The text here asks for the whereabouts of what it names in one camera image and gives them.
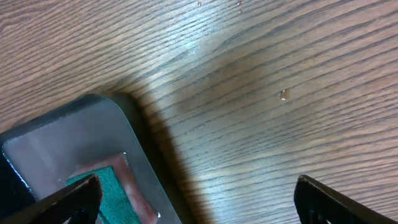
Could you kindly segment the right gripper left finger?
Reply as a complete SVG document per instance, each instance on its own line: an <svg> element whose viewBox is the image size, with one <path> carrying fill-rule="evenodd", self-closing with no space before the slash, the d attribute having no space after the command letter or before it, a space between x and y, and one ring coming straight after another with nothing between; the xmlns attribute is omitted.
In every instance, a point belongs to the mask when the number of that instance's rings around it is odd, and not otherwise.
<svg viewBox="0 0 398 224"><path fill-rule="evenodd" d="M90 174L36 204L3 218L1 224L95 224L102 198L100 178Z"/></svg>

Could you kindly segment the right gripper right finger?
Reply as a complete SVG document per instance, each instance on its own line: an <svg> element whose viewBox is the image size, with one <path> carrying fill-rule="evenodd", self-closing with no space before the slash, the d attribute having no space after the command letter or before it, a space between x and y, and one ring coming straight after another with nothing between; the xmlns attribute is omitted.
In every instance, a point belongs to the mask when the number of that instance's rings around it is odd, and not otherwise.
<svg viewBox="0 0 398 224"><path fill-rule="evenodd" d="M297 179L294 204L302 224L397 224L307 175Z"/></svg>

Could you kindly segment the green and red sponge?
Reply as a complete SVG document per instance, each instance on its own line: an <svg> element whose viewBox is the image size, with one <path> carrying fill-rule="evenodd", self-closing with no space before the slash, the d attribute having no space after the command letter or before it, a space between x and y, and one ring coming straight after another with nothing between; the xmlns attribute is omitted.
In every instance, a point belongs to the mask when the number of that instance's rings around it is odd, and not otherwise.
<svg viewBox="0 0 398 224"><path fill-rule="evenodd" d="M70 185L90 174L99 177L103 191L98 214L101 223L157 223L158 214L141 194L124 154L79 167L66 180L66 184Z"/></svg>

